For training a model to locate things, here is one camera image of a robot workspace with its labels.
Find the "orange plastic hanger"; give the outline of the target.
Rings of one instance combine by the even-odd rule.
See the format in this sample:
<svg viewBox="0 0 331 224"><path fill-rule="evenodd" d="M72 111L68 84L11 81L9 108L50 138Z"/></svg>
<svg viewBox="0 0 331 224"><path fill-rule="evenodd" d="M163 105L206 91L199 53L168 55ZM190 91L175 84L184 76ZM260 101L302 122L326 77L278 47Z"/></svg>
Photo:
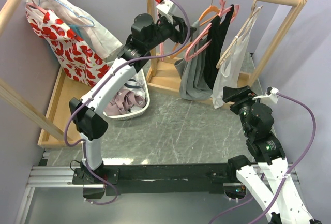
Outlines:
<svg viewBox="0 0 331 224"><path fill-rule="evenodd" d="M220 11L219 7L217 7L216 5L213 4L213 1L211 1L211 4L209 7L207 7L202 14L200 15L200 17L198 18L200 27L205 25L206 23L208 23L208 21L211 21L212 18L209 18L208 20L202 22L202 20L209 15L210 13L218 13ZM180 53L182 53L184 50L186 50L187 48L189 48L189 46L192 44L192 41L187 43L183 48L181 48L179 51L177 51L176 53L174 53L173 55L170 55L169 58L170 59L174 59L176 58L177 55L179 55Z"/></svg>

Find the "grey tank top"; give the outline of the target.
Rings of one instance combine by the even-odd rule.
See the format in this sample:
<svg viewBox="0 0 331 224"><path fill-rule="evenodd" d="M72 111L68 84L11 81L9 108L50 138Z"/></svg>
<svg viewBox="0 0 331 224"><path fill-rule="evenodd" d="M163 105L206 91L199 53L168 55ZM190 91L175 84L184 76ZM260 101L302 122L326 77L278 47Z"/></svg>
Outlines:
<svg viewBox="0 0 331 224"><path fill-rule="evenodd" d="M212 90L204 79L205 53L202 51L190 61L182 58L174 63L181 78L179 95L182 99L202 101L211 97Z"/></svg>

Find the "white navy tank top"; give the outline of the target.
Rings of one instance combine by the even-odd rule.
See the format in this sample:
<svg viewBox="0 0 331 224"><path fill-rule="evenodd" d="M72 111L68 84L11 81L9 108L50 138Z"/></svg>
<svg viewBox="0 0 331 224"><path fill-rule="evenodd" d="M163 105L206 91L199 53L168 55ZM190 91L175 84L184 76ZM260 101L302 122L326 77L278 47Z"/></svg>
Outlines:
<svg viewBox="0 0 331 224"><path fill-rule="evenodd" d="M144 81L138 74L129 79L125 84L125 88L133 92L133 96L129 97L128 103L132 106L129 108L130 113L135 113L142 110L146 105L146 92L143 88Z"/></svg>

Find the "mauve pink tank top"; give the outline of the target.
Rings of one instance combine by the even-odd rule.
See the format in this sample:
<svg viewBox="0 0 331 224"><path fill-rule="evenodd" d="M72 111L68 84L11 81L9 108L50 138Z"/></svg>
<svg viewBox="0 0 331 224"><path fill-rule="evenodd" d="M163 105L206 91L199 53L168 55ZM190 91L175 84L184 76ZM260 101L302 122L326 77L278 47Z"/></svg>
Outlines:
<svg viewBox="0 0 331 224"><path fill-rule="evenodd" d="M128 103L129 97L133 96L133 92L128 89L121 89L109 101L104 113L106 116L119 116L130 114L129 108L132 106Z"/></svg>

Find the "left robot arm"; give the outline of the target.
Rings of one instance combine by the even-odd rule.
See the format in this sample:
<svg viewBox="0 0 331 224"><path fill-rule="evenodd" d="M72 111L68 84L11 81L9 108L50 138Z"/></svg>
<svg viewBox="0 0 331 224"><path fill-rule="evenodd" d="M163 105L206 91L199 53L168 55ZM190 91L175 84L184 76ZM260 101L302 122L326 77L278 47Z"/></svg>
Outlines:
<svg viewBox="0 0 331 224"><path fill-rule="evenodd" d="M82 164L87 168L85 177L89 182L96 184L103 179L101 138L108 128L108 123L102 118L102 114L109 101L148 60L153 59L153 48L167 39L185 45L190 34L187 16L174 16L172 22L165 16L154 21L148 13L136 16L131 33L113 66L88 93L80 99L73 97L70 100L69 122L76 125L81 137L78 142L82 144Z"/></svg>

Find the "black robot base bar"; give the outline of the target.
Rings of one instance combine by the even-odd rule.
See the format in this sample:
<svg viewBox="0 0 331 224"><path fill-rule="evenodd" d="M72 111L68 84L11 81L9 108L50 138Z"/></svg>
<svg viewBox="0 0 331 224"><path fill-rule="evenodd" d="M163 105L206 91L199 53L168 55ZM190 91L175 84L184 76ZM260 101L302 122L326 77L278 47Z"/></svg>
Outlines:
<svg viewBox="0 0 331 224"><path fill-rule="evenodd" d="M81 165L74 170L72 183L85 186L89 199L134 193L208 192L223 194L224 185L238 183L236 171L251 165L244 155L226 163L172 165L103 165L93 176Z"/></svg>

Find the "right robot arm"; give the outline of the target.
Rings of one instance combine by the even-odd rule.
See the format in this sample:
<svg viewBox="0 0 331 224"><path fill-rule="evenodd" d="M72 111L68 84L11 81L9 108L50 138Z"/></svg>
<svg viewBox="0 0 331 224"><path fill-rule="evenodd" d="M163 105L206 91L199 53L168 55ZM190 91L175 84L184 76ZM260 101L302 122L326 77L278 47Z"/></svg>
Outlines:
<svg viewBox="0 0 331 224"><path fill-rule="evenodd" d="M310 141L291 166L279 139L271 131L274 118L270 104L276 104L279 98L299 104L312 119ZM231 102L230 110L239 116L248 151L262 172L261 176L257 175L245 156L233 157L228 161L228 179L243 183L262 209L252 223L257 223L263 217L268 223L320 223L308 212L291 176L292 170L305 157L314 141L317 125L312 110L274 87L269 87L264 95L257 95L250 86L226 86L222 100Z"/></svg>

